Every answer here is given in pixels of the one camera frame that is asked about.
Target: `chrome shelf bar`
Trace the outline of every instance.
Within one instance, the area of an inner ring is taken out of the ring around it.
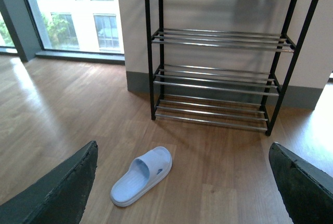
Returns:
[[[199,122],[199,123],[216,124],[216,125],[228,126],[228,127],[233,127],[233,128],[243,128],[243,129],[253,129],[253,130],[267,131],[267,128],[264,128],[264,127],[261,128],[261,127],[255,127],[255,126],[233,124],[233,123],[228,123],[228,122],[207,121],[207,120],[192,119],[192,118],[186,118],[186,117],[169,116],[169,115],[164,115],[164,114],[155,114],[155,115],[158,116],[158,117],[172,118],[172,119]]]
[[[253,121],[267,121],[267,119],[265,119],[265,118],[248,117],[248,116],[231,115],[231,114],[220,114],[220,113],[213,113],[213,112],[199,111],[199,110],[192,110],[192,109],[171,108],[171,107],[164,107],[164,106],[157,106],[157,108],[164,109],[164,110],[178,111],[178,112],[183,112],[183,113],[193,113],[193,114],[199,114],[199,115],[230,117],[230,118],[238,118],[238,119],[242,119],[242,120],[253,120]]]
[[[188,95],[165,94],[165,96],[183,98],[183,99],[190,99],[190,100],[195,100],[195,101],[200,101],[200,102],[207,102],[208,101],[208,102],[211,102],[211,103],[241,105],[242,107],[260,107],[261,106],[261,104],[257,104],[257,103],[244,103],[244,102],[238,102],[238,101],[227,101],[227,100],[195,97],[195,96],[188,96]]]
[[[161,99],[160,102],[161,103],[175,104],[175,105],[195,106],[195,107],[202,107],[202,108],[209,108],[209,109],[239,111],[239,112],[242,112],[242,113],[255,113],[255,114],[264,114],[265,113],[265,111],[262,111],[262,110],[250,110],[250,109],[243,109],[243,108],[221,107],[221,106],[215,106],[215,105],[206,105],[206,104],[201,104],[201,103],[179,102],[179,101],[171,101],[171,100],[165,100],[165,99]]]
[[[280,34],[163,29],[157,31],[151,38],[152,43],[155,44],[182,44],[255,51],[294,52],[294,45],[290,43],[290,39],[284,38]]]
[[[178,67],[178,68],[189,68],[189,69],[206,69],[206,70],[218,70],[225,72],[238,72],[238,73],[249,73],[249,74],[264,74],[268,76],[269,72],[258,72],[258,71],[249,71],[249,70],[238,70],[238,69],[220,69],[220,68],[212,68],[212,67],[200,67],[200,66],[190,66],[190,65],[171,65],[164,64],[165,67]]]
[[[168,76],[168,75],[161,75],[161,74],[157,74],[156,76],[160,77],[160,78],[171,78],[171,79],[187,80],[187,81],[213,82],[213,83],[220,83],[220,84],[232,84],[232,85],[239,85],[239,86],[250,86],[250,87],[269,88],[269,89],[277,88],[277,86],[275,86],[275,85],[266,85],[266,83],[249,83],[249,82],[244,83],[244,82],[235,82],[235,81],[226,81],[226,80],[212,80],[212,79],[203,79],[203,78]]]
[[[267,95],[267,96],[279,96],[278,93],[272,92],[258,92],[258,91],[249,91],[249,90],[235,90],[235,89],[226,89],[212,86],[202,86],[202,85],[193,85],[193,84],[183,84],[183,83],[174,83],[174,82],[160,82],[154,81],[154,84],[160,85],[169,85],[169,86],[178,86],[183,88],[193,88],[193,89],[204,89],[204,90],[217,90],[217,91],[225,91],[225,92],[235,92],[242,94],[252,94],[252,95]]]
[[[186,70],[172,70],[172,69],[159,69],[162,72],[170,72],[170,73],[182,73],[182,74],[197,74],[200,76],[212,76],[212,77],[223,77],[223,78],[233,78],[240,80],[257,80],[257,81],[268,81],[274,82],[272,78],[259,78],[259,77],[245,77],[245,76],[233,76],[229,74],[216,74],[216,73],[207,73],[207,72],[197,72],[197,71],[186,71]]]

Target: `tree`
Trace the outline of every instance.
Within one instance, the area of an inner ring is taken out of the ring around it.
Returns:
[[[12,42],[8,29],[7,29],[5,22],[1,15],[0,15],[0,34],[1,34],[2,38],[4,39],[5,46],[14,47],[14,43]]]
[[[72,25],[66,20],[64,15],[52,14],[50,19],[42,14],[42,17],[53,48],[68,49],[78,46],[78,39],[70,35],[70,27]]]

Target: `gray baseboard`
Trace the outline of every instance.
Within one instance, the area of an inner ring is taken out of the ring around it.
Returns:
[[[147,73],[140,72],[126,72],[127,76],[127,89],[132,92],[144,92],[149,93],[149,76]],[[159,93],[159,86],[155,86],[154,90]],[[282,106],[284,107],[296,107],[296,108],[306,108],[314,110],[316,104],[322,94],[322,89],[318,88],[307,88],[300,86],[289,86],[286,92]],[[224,99],[230,101],[240,101],[247,103],[260,103],[261,96],[230,93],[230,92],[216,92],[211,90],[195,90],[186,89],[179,87],[172,87],[166,93],[178,94],[178,95],[189,95],[197,97],[205,97],[212,99]],[[269,97],[267,104],[276,104],[277,97]]]

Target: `building window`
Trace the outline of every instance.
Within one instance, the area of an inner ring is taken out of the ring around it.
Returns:
[[[44,16],[51,45],[55,49],[79,49],[78,38],[70,14],[51,13],[52,19]]]
[[[116,16],[95,15],[95,25],[100,49],[119,48]]]

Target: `slipper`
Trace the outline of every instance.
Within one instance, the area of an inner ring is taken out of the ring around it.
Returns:
[[[165,147],[156,147],[135,158],[126,174],[111,189],[112,202],[127,207],[138,200],[169,173],[172,157]]]

